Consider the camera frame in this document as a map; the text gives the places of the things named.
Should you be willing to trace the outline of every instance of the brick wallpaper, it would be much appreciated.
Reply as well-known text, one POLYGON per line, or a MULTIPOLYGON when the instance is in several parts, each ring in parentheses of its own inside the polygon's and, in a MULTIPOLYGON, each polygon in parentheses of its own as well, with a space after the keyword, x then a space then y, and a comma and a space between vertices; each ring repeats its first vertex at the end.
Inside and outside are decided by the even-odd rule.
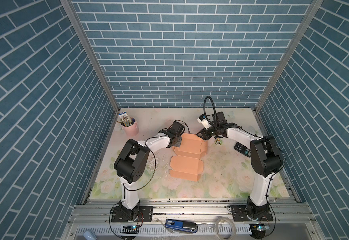
POLYGON ((0 239, 61 236, 113 115, 60 1, 0 1, 0 239))
POLYGON ((121 107, 254 107, 311 0, 74 0, 121 107))
POLYGON ((324 0, 261 109, 327 239, 349 239, 349 0, 324 0))

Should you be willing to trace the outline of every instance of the orange cardboard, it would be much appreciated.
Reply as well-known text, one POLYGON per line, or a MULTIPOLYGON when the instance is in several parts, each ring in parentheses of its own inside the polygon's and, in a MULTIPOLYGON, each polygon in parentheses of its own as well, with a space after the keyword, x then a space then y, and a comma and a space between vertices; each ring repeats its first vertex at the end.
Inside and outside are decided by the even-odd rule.
POLYGON ((208 142, 195 134, 184 133, 180 147, 173 147, 177 156, 170 162, 172 177, 198 181, 204 170, 204 162, 200 160, 207 152, 208 142))

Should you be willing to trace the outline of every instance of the pink bucket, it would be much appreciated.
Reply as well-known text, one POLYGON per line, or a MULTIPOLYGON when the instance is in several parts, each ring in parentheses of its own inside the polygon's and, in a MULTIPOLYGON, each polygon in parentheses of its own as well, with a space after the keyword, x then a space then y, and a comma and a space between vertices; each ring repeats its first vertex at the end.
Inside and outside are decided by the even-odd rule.
POLYGON ((139 127, 137 126, 137 121, 134 118, 131 118, 132 125, 129 127, 124 127, 123 124, 121 124, 121 128, 124 129, 125 134, 129 137, 136 136, 139 133, 139 127))

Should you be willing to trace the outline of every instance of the floral tablecloth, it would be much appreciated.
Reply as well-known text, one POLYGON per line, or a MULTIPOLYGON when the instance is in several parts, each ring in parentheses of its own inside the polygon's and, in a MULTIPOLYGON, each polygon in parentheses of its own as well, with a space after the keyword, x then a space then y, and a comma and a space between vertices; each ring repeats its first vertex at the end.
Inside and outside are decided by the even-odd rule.
MULTIPOLYGON (((221 108, 228 122, 237 123, 249 132, 261 134, 250 108, 221 108)), ((129 116, 134 117, 140 132, 134 140, 152 137, 157 132, 172 124, 176 119, 186 122, 192 134, 202 129, 197 122, 202 114, 202 108, 126 108, 129 116)), ((121 189, 119 177, 113 168, 115 159, 129 139, 119 124, 116 124, 110 144, 107 147, 103 162, 100 166, 90 199, 120 199, 121 189)), ((255 172, 250 165, 250 158, 233 149, 235 141, 223 138, 221 145, 215 144, 214 138, 208 141, 208 151, 202 157, 204 172, 199 181, 177 179, 169 175, 170 159, 175 156, 172 148, 164 148, 155 152, 157 169, 152 181, 142 190, 139 198, 168 199, 168 198, 246 198, 252 191, 255 172)), ((139 186, 143 186, 152 176, 154 170, 153 155, 150 154, 139 186)), ((286 187, 277 174, 270 190, 271 197, 289 197, 286 187)))

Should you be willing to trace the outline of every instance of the black remote control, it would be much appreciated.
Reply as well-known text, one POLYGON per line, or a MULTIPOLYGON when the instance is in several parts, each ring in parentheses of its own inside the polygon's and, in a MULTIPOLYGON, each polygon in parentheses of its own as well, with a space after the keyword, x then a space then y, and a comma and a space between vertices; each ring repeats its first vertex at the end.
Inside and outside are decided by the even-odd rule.
POLYGON ((234 146, 234 149, 242 154, 244 154, 247 157, 250 157, 250 150, 242 145, 241 143, 237 142, 236 145, 234 146))

